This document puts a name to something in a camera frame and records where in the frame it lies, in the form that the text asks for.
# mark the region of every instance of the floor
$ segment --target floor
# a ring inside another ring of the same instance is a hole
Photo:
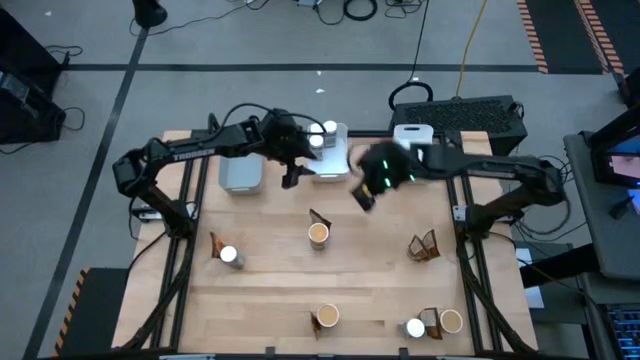
[[[151,31],[222,14],[240,1],[165,0],[169,19]],[[323,17],[339,16],[339,4],[325,0]],[[434,71],[415,76],[433,87],[437,100],[455,94],[457,65],[480,4],[479,0],[431,1],[418,61],[434,65]],[[128,199],[117,193],[110,167],[119,156],[165,130],[204,128],[208,113],[222,115],[246,101],[338,120],[352,129],[386,129],[391,117],[387,97],[409,76],[407,66],[388,65],[411,64],[421,21],[419,14],[397,20],[379,13],[368,22],[345,20],[328,27],[310,9],[274,0],[260,11],[241,9],[222,20],[151,36],[138,43],[139,59],[133,57],[127,72],[136,47],[136,37],[128,31],[133,16],[130,1],[0,0],[0,5],[43,45],[84,48],[72,59],[78,66],[63,73],[54,101],[61,107],[82,107],[87,113],[81,132],[63,132],[58,142],[0,157],[4,231],[0,284],[10,289],[0,294],[4,319],[0,348],[7,359],[25,354],[45,299],[52,305],[52,316],[39,322],[44,338],[36,354],[52,354],[81,269],[129,264],[134,243],[127,230]],[[366,2],[357,2],[353,11],[366,12],[365,7]],[[139,28],[134,25],[133,31]],[[344,66],[318,71],[335,63]],[[521,155],[566,159],[564,135],[596,130],[625,109],[610,75],[536,72],[515,0],[489,0],[468,63],[486,66],[465,75],[460,96],[511,94],[525,105],[529,136],[519,147]],[[145,64],[204,66],[188,71]],[[250,71],[222,66],[234,64],[264,66]],[[522,65],[519,69],[525,71],[502,65]],[[298,71],[285,71],[293,66]],[[424,96],[408,91],[398,100],[419,101]],[[77,114],[68,117],[69,125],[79,120]],[[101,141],[110,146],[100,147]],[[574,200],[566,227],[570,229],[584,218],[575,187],[569,183],[567,189]],[[532,210],[527,221],[532,227],[551,227],[562,211],[561,207],[545,214]],[[74,240],[75,248],[70,246]],[[559,241],[581,245],[590,239],[583,227]],[[51,283],[65,243],[71,250],[64,252],[71,256],[68,270]],[[586,356],[584,347],[576,345],[580,342],[573,341],[582,341],[575,327],[540,325],[536,330],[546,352]]]

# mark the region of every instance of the wooden table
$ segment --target wooden table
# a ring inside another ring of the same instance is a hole
[[[164,139],[188,136],[189,132],[170,131]],[[463,133],[463,141],[466,152],[490,153],[485,133]],[[354,157],[364,149],[356,147]],[[296,188],[283,190],[284,168],[274,162],[266,163],[261,194],[231,197],[218,185],[218,159],[209,163],[180,352],[264,353],[265,347],[275,346],[282,354],[390,355],[399,347],[407,347],[412,355],[473,354],[444,181],[390,191],[365,214],[349,193],[356,179],[320,184],[301,178]],[[184,164],[168,166],[157,178],[169,197],[178,196],[183,168]],[[476,203],[501,194],[496,180],[472,178],[471,184]],[[459,179],[457,186],[462,204]],[[322,252],[312,250],[307,239],[309,208],[333,222],[330,244]],[[442,256],[412,262],[406,255],[412,236],[431,229]],[[162,230],[159,222],[143,225],[136,252]],[[209,231],[245,255],[244,270],[211,258]],[[493,231],[509,235],[506,225],[496,225]],[[158,243],[134,267],[114,346],[126,342],[157,303],[168,244],[168,239]],[[513,245],[492,236],[484,241],[484,249],[496,305],[525,342],[537,347]],[[309,312],[323,303],[339,308],[340,322],[316,340]],[[490,349],[486,314],[477,304],[484,347]],[[426,307],[458,310],[464,329],[445,334],[443,340],[401,338],[398,323]],[[171,308],[165,319],[165,344],[172,319]]]

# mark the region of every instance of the orange and black hazard tape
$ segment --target orange and black hazard tape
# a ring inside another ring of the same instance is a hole
[[[620,61],[616,50],[613,48],[613,44],[611,44],[611,40],[600,22],[600,18],[598,17],[598,14],[596,14],[596,11],[591,4],[591,0],[574,1],[576,2],[576,7],[578,8],[578,12],[580,12],[585,28],[587,29],[587,33],[589,33],[589,37],[592,38],[591,43],[594,46],[596,54],[598,54],[600,63],[603,65],[603,70],[608,72],[609,67],[606,63],[608,61],[614,72],[624,74],[622,61]]]
[[[80,298],[80,290],[82,289],[82,284],[84,284],[84,280],[86,279],[87,274],[89,274],[89,270],[90,269],[87,268],[80,271],[80,276],[78,276],[78,280],[76,281],[76,288],[73,290],[73,294],[71,295],[69,308],[67,309],[67,313],[65,314],[64,320],[62,321],[62,326],[60,327],[60,332],[58,333],[58,340],[56,341],[56,345],[54,346],[54,357],[60,356],[60,353],[62,352],[64,338],[69,331],[71,318],[73,317],[73,312],[75,311],[78,299]]]
[[[533,21],[531,20],[531,14],[529,14],[527,3],[525,0],[516,0],[516,2],[518,3],[518,10],[520,11],[520,17],[522,18],[524,29],[527,31],[529,44],[531,44],[531,49],[533,49],[533,57],[536,59],[538,70],[541,73],[548,74],[549,66],[547,65],[547,60],[545,59],[544,52],[540,46],[540,40],[538,40],[536,28],[533,26]]]

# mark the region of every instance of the black keyboard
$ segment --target black keyboard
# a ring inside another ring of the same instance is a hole
[[[438,131],[503,133],[511,130],[509,114],[499,100],[435,103],[404,108],[408,124],[428,124]]]
[[[640,304],[607,305],[617,347],[625,359],[640,359]]]

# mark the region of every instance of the yellow cable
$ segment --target yellow cable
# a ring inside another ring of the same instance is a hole
[[[473,24],[473,29],[471,29],[471,35],[469,36],[469,40],[467,41],[467,46],[464,48],[464,56],[462,57],[462,66],[460,66],[460,77],[458,78],[458,87],[456,88],[456,96],[460,93],[460,85],[462,85],[462,78],[464,77],[464,65],[467,62],[467,53],[469,52],[469,46],[471,45],[471,40],[473,40],[473,34],[476,33],[476,28],[480,23],[480,19],[482,19],[482,14],[484,14],[484,8],[487,6],[487,0],[482,1],[482,7],[480,8],[480,13],[476,18],[476,23]]]

